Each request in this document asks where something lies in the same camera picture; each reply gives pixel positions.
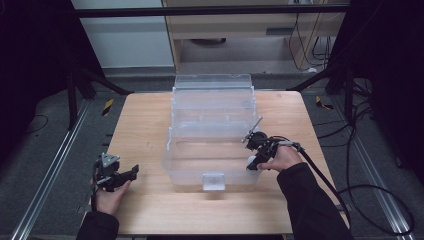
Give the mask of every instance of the person's right hand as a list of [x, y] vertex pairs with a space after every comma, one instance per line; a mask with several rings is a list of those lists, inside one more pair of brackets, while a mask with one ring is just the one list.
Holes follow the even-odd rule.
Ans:
[[302, 158], [295, 148], [289, 146], [279, 146], [273, 160], [258, 164], [258, 169], [273, 169], [278, 172], [285, 170], [293, 165], [301, 163]]

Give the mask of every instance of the person's left hand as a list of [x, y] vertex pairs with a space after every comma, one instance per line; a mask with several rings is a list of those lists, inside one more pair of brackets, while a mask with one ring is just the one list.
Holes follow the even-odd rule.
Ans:
[[116, 210], [121, 203], [122, 196], [130, 187], [131, 181], [128, 180], [115, 192], [106, 192], [103, 189], [98, 189], [96, 193], [97, 211], [115, 215]]

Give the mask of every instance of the yellow and black tape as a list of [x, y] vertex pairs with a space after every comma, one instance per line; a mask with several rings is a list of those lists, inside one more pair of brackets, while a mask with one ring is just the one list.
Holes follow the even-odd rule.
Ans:
[[328, 110], [332, 110], [332, 109], [333, 109], [333, 105], [330, 105], [330, 104], [323, 104], [323, 103], [321, 102], [321, 98], [320, 98], [319, 96], [316, 96], [316, 97], [315, 97], [315, 104], [316, 104], [318, 107], [322, 107], [322, 108], [325, 108], [325, 109], [328, 109]]
[[112, 107], [113, 99], [109, 99], [106, 101], [105, 107], [103, 108], [102, 116], [107, 116]]

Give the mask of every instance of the sleeve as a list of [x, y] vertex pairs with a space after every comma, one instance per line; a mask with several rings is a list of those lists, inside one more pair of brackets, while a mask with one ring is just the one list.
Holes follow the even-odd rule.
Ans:
[[336, 206], [319, 187], [307, 163], [281, 171], [277, 181], [287, 199], [296, 240], [353, 240]]
[[115, 240], [118, 236], [119, 222], [109, 214], [89, 212], [85, 215], [77, 240]]

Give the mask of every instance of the hand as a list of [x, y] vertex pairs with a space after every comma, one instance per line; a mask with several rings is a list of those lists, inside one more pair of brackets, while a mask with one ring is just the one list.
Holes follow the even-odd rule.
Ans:
[[258, 169], [273, 169], [278, 172], [285, 170], [293, 165], [301, 163], [302, 158], [297, 153], [296, 149], [290, 146], [279, 146], [273, 160], [267, 163], [258, 164]]
[[115, 215], [116, 210], [121, 203], [122, 196], [130, 187], [131, 181], [128, 180], [115, 192], [106, 192], [103, 189], [98, 189], [96, 193], [97, 211]]

